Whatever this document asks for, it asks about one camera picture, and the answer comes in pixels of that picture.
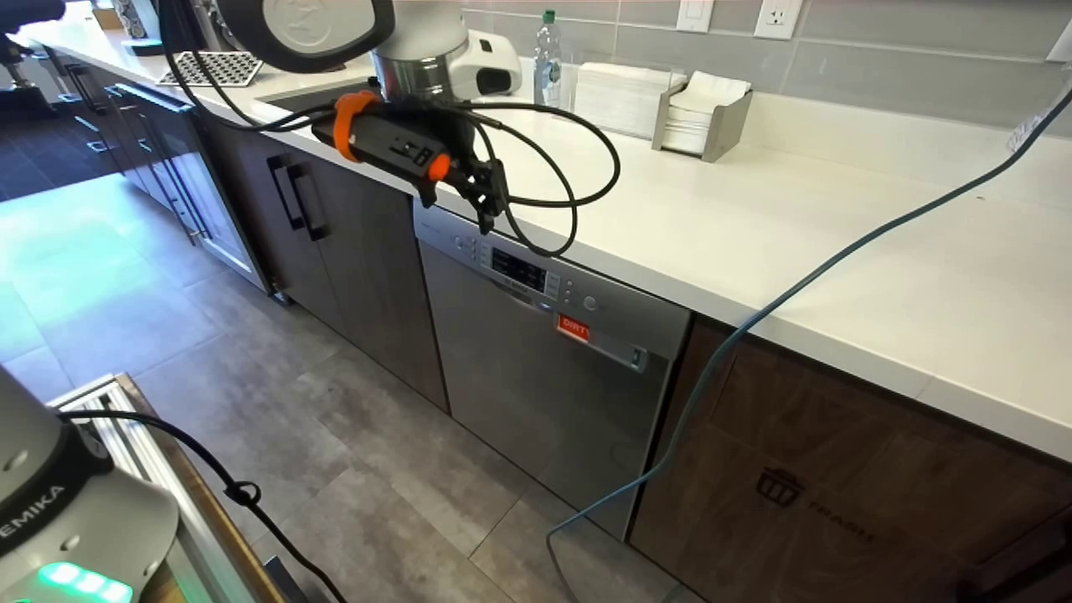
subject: dark wood cabinet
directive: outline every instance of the dark wood cabinet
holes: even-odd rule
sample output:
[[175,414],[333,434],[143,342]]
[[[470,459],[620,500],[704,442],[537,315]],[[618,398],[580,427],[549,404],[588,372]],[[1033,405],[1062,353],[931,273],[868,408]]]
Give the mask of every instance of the dark wood cabinet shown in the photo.
[[[661,446],[725,337],[696,319]],[[629,544],[721,603],[954,600],[1070,503],[1065,467],[751,342],[645,490]]]
[[218,168],[275,291],[445,408],[414,203],[258,136],[218,136]]

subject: black cable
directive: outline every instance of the black cable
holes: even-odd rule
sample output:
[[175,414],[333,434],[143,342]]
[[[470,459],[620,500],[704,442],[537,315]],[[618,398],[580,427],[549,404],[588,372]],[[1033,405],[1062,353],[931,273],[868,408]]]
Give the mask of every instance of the black cable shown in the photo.
[[565,596],[573,600],[573,590],[570,590],[570,579],[559,565],[559,558],[552,550],[552,538],[559,538],[564,529],[570,529],[573,524],[593,515],[596,510],[602,510],[608,503],[641,490],[645,483],[649,483],[656,473],[667,469],[667,463],[673,459],[673,452],[680,449],[680,439],[684,439],[684,427],[694,420],[696,405],[699,405],[699,391],[711,385],[714,376],[721,376],[721,369],[727,364],[730,353],[740,349],[751,337],[751,328],[756,328],[764,319],[772,319],[781,306],[786,306],[792,299],[798,299],[805,287],[810,287],[822,276],[829,276],[831,267],[838,267],[841,262],[849,262],[851,256],[859,256],[860,249],[875,246],[878,239],[884,239],[889,233],[897,233],[944,205],[953,205],[954,199],[996,180],[1000,175],[1004,175],[1012,166],[1019,166],[1033,148],[1037,140],[1050,131],[1050,123],[1065,113],[1065,108],[1072,104],[1072,89],[1047,112],[1047,118],[1033,128],[1033,136],[1002,161],[996,166],[992,170],[964,180],[963,188],[953,188],[947,195],[914,208],[914,213],[904,213],[878,227],[871,227],[868,234],[856,239],[851,246],[843,246],[838,256],[831,256],[829,262],[822,262],[817,267],[810,267],[800,281],[793,281],[792,287],[784,287],[774,302],[767,302],[764,309],[756,309],[744,324],[736,324],[717,349],[714,354],[704,362],[687,404],[684,404],[684,414],[680,420],[673,421],[671,430],[671,446],[663,449],[663,455],[647,469],[641,473],[638,478],[610,490],[608,496],[593,500],[589,505],[583,505],[580,512],[565,515],[559,527],[552,527],[548,538],[542,538],[542,548],[552,560],[552,569],[559,578],[559,582],[565,586]]
[[[178,22],[178,15],[171,15],[171,9],[178,9],[178,7],[171,7],[171,5],[175,5],[175,0],[164,0],[164,5],[161,5],[161,52],[164,52],[169,70],[171,70],[175,83],[187,94],[187,100],[190,100],[197,112],[205,112],[205,113],[215,118],[215,112],[205,108],[205,100],[195,94],[195,89],[187,83],[187,79],[178,70],[175,41],[171,41],[171,25],[183,25],[183,22]],[[314,113],[328,113],[328,112],[333,112],[333,104],[319,104],[319,108],[304,108],[304,112],[296,112],[296,113],[288,113],[288,118],[280,118],[280,121],[262,123],[262,121],[248,118],[248,113],[230,100],[230,94],[215,82],[215,73],[213,73],[213,69],[205,64],[202,52],[187,52],[187,54],[195,58],[195,64],[197,64],[197,70],[205,73],[205,82],[213,83],[213,90],[246,121],[237,131],[248,131],[248,136],[262,136],[262,131],[303,131],[303,128],[310,128],[310,123],[314,121]]]
[[77,408],[77,414],[60,414],[63,420],[132,420],[138,427],[169,434],[171,439],[183,442],[197,459],[205,459],[208,469],[226,483],[226,496],[235,500],[235,505],[248,510],[262,527],[312,573],[324,582],[324,590],[345,603],[343,590],[333,582],[333,578],[314,565],[285,534],[283,527],[262,510],[262,486],[248,478],[235,478],[228,467],[208,452],[195,437],[183,430],[158,420],[158,417],[140,417],[140,414],[113,414],[113,408]]
[[[580,113],[570,113],[570,112],[559,112],[559,108],[542,108],[542,104],[515,104],[515,100],[464,104],[464,112],[529,112],[529,113],[558,113],[558,118],[564,118],[564,121],[580,123],[583,131],[589,131],[589,136],[608,148],[608,155],[610,155],[610,178],[608,178],[608,185],[602,185],[599,192],[583,195],[583,199],[578,199],[573,205],[593,205],[593,203],[608,199],[608,195],[618,188],[620,175],[625,175],[625,159],[618,155],[612,140],[610,140],[593,121],[588,121],[588,118],[580,118]],[[532,205],[532,208],[564,208],[564,203],[552,203],[552,199],[512,199],[512,203],[515,203],[515,205]]]
[[484,138],[484,148],[489,152],[494,161],[497,161],[498,155],[497,155],[497,144],[494,144],[494,138],[487,136],[487,128],[507,131],[507,136],[512,136],[515,140],[529,144],[529,148],[548,161],[548,168],[559,178],[559,185],[564,185],[564,192],[565,192],[565,203],[564,203],[564,205],[541,205],[541,208],[565,208],[565,213],[570,213],[570,234],[565,234],[565,242],[564,242],[559,249],[541,249],[541,246],[522,233],[522,226],[515,220],[515,215],[512,215],[511,205],[527,205],[527,203],[511,199],[511,205],[507,205],[507,220],[511,220],[512,234],[515,234],[532,256],[542,256],[542,258],[559,258],[559,256],[565,256],[565,253],[573,249],[573,242],[578,242],[578,233],[580,233],[580,205],[578,205],[573,185],[570,185],[565,170],[559,168],[559,161],[549,159],[548,148],[541,148],[532,138],[527,138],[522,131],[515,131],[515,128],[511,128],[511,123],[503,123],[503,121],[497,121],[497,118],[470,113],[470,123],[474,123],[474,131]]

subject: kitchen counter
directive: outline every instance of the kitchen counter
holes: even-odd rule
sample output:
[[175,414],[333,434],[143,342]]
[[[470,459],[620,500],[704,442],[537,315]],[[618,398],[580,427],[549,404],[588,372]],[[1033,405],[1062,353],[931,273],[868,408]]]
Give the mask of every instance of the kitchen counter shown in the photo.
[[[164,70],[158,58],[119,52],[113,37],[77,15],[24,27],[24,41],[140,83],[158,83]],[[266,73],[235,100],[255,118],[280,118],[273,98],[365,79],[368,69]],[[511,121],[537,131],[580,192],[608,178],[602,152],[573,128]],[[312,136],[280,140],[407,188],[343,161]],[[744,144],[721,166],[656,155],[635,138],[612,140],[625,180],[583,213],[570,262],[736,324],[868,227],[992,168],[1009,155],[1012,136],[756,94]],[[497,144],[515,192],[559,199],[527,148],[503,138]],[[1072,463],[1070,166],[1072,140],[1047,138],[1002,180],[843,262],[756,337]],[[441,208],[470,215],[451,195],[441,195]],[[541,242],[565,233],[565,213],[520,218]]]

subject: dishwasher control panel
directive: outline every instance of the dishwasher control panel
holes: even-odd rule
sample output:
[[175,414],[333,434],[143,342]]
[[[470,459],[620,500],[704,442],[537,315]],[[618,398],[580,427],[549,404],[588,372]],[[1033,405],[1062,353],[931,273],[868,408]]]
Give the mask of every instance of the dishwasher control panel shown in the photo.
[[649,354],[677,359],[684,309],[596,276],[589,267],[541,258],[503,234],[478,234],[474,220],[448,213],[416,213],[424,246],[489,280],[503,294],[549,315],[559,337],[645,372]]

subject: wall outlet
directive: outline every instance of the wall outlet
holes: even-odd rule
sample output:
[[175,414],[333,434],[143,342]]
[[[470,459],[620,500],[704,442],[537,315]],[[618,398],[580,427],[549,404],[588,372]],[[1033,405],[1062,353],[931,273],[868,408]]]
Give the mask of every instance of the wall outlet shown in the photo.
[[677,29],[708,29],[714,0],[680,0]]
[[1060,37],[1060,43],[1052,43],[1047,60],[1070,60],[1072,64],[1072,22],[1070,22],[1065,34]]
[[800,22],[805,0],[764,0],[754,37],[792,41]]

